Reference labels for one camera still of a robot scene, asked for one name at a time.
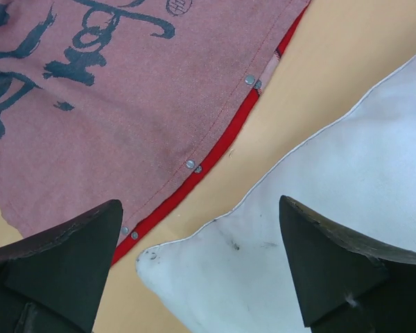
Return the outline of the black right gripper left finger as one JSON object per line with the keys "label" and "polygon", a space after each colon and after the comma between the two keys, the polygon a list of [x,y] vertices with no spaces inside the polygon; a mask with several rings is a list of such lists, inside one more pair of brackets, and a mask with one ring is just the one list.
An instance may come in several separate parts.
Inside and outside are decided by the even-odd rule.
{"label": "black right gripper left finger", "polygon": [[0,247],[0,332],[92,332],[122,219],[109,200]]}

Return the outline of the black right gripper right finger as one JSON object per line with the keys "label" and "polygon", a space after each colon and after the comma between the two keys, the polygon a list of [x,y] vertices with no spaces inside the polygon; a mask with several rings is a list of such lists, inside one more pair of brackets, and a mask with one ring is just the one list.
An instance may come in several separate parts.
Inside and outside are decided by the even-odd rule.
{"label": "black right gripper right finger", "polygon": [[304,326],[312,332],[416,332],[416,252],[336,223],[295,199],[279,224]]}

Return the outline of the white pillow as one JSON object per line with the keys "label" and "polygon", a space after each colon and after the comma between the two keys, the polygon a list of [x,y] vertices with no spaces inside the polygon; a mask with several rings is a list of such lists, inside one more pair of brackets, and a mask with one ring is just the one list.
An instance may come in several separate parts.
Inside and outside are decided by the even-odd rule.
{"label": "white pillow", "polygon": [[138,276],[192,332],[312,332],[281,235],[282,196],[416,252],[416,55],[283,156],[231,212],[143,251]]}

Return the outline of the pink pillowcase with dark print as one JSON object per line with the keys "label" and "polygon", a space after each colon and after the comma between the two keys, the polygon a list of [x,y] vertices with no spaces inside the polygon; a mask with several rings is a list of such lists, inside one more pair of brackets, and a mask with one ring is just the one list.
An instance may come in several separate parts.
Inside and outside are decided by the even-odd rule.
{"label": "pink pillowcase with dark print", "polygon": [[118,199],[116,258],[234,141],[308,1],[0,1],[0,211],[21,236]]}

